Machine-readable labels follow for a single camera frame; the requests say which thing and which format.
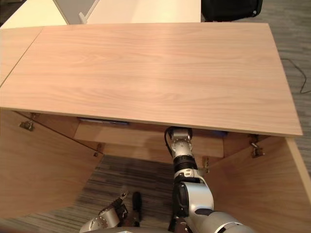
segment light wood surface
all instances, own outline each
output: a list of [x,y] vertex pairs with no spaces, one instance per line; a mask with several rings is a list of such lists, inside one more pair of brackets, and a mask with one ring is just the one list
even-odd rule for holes
[[98,23],[201,22],[200,0],[101,0],[87,19]]
[[269,26],[259,23],[46,27],[0,89],[0,107],[302,134]]
[[27,0],[1,29],[67,25],[53,0]]
[[[31,114],[27,112],[19,112],[25,117],[31,118]],[[60,116],[60,115],[51,115],[51,114],[39,114],[34,118],[34,122],[40,123],[47,128],[50,128],[66,137],[74,138],[74,134],[77,131],[79,126],[79,120],[73,116]],[[97,142],[84,141],[84,140],[76,140],[83,145],[91,147],[94,150],[98,149]]]
[[0,30],[0,86],[42,27]]
[[104,154],[173,164],[173,159],[167,150],[106,143],[104,145]]
[[[104,142],[132,147],[143,147],[167,151],[164,142],[166,126],[131,123],[128,126],[81,122],[74,138],[85,141]],[[191,141],[193,153],[197,156],[224,156],[223,139],[213,137],[211,132],[193,131]]]
[[49,211],[74,203],[101,157],[94,150],[27,118],[1,110],[0,217]]
[[[224,157],[228,157],[249,147],[250,141],[252,141],[252,136],[253,135],[247,133],[229,132],[228,135],[224,137]],[[258,141],[261,141],[266,137],[268,136],[258,135]]]
[[269,137],[259,145],[262,157],[246,148],[210,167],[215,209],[259,233],[308,232],[311,183],[294,140]]

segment wooden cabinet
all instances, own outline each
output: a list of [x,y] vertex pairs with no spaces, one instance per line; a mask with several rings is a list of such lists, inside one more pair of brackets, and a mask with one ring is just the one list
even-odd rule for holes
[[[19,111],[1,114],[3,216],[70,205],[100,160],[94,150],[172,163],[164,131],[183,126],[198,165],[209,158],[216,209],[258,232],[310,228],[310,178],[293,139],[302,131],[267,24],[44,27],[28,40],[1,77],[0,107]],[[33,132],[18,126],[29,112],[40,114]],[[252,157],[249,134],[264,155]]]
[[0,217],[49,211],[74,203],[101,154],[12,111],[0,115]]
[[[109,125],[39,114],[34,119],[35,130],[30,132],[18,126],[27,120],[21,114],[30,116],[1,112],[1,164],[6,164],[1,169],[2,217],[71,205],[100,160],[88,147],[92,143],[101,143],[106,154],[172,163],[164,148],[166,126]],[[215,209],[232,214],[258,232],[307,231],[311,182],[292,138],[259,136],[264,155],[253,158],[249,134],[230,132],[220,137],[196,129],[193,133],[198,165],[202,167],[204,159],[210,159],[205,179]],[[209,148],[206,154],[200,154],[205,148]]]

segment robotic arm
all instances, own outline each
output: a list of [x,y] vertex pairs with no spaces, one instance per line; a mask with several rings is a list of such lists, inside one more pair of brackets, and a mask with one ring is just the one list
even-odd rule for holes
[[[167,142],[169,134],[171,147]],[[175,233],[255,233],[229,214],[214,211],[212,193],[198,171],[192,154],[192,130],[169,127],[164,135],[166,146],[173,157],[174,189],[173,216],[169,226]],[[80,233],[164,233],[160,229],[117,227],[125,222],[127,209],[122,203],[127,196],[122,194],[98,216],[87,222]]]
[[229,214],[214,211],[212,193],[199,174],[192,154],[192,130],[171,127],[167,132],[172,140],[172,147],[169,148],[166,144],[173,157],[175,171],[173,217],[169,231],[176,232],[176,223],[182,217],[185,220],[184,232],[254,233]]

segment desk top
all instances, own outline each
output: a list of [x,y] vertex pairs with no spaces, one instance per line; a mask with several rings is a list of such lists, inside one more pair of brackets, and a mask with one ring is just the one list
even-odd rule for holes
[[0,107],[301,135],[267,24],[44,27],[0,88]]
[[201,0],[101,0],[87,19],[99,23],[201,22]]
[[27,0],[1,29],[67,25],[53,0]]

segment white desk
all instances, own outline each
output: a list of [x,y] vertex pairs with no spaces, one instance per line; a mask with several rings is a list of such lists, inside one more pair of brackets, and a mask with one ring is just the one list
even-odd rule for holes
[[[200,22],[201,1],[99,0],[86,20],[87,24]],[[1,29],[66,24],[53,0],[27,0]]]
[[187,22],[201,22],[200,0],[100,0],[87,19],[87,24]]
[[53,0],[27,0],[1,29],[52,25],[67,25]]

